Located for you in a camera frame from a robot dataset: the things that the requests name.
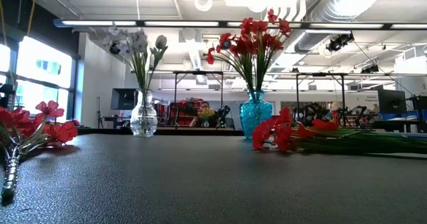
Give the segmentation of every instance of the person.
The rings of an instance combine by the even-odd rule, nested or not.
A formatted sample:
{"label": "person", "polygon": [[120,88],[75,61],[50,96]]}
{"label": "person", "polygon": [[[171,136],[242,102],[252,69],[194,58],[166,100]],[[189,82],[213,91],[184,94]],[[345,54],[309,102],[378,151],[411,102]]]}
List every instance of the person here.
{"label": "person", "polygon": [[[202,110],[206,110],[209,109],[209,103],[207,101],[204,101],[200,104],[200,111]],[[218,116],[215,113],[215,115],[211,116],[211,118],[209,118],[209,127],[217,127],[218,126]],[[201,120],[197,117],[193,118],[193,121],[191,121],[191,123],[189,124],[190,127],[201,127]]]}

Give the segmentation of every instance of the computer monitor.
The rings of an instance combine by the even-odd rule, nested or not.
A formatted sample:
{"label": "computer monitor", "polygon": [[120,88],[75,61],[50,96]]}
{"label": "computer monitor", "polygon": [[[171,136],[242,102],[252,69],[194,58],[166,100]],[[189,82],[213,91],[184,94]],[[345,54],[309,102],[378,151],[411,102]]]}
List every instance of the computer monitor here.
{"label": "computer monitor", "polygon": [[111,95],[112,110],[132,110],[135,107],[138,92],[132,88],[115,88]]}
{"label": "computer monitor", "polygon": [[406,114],[404,91],[378,90],[380,113]]}

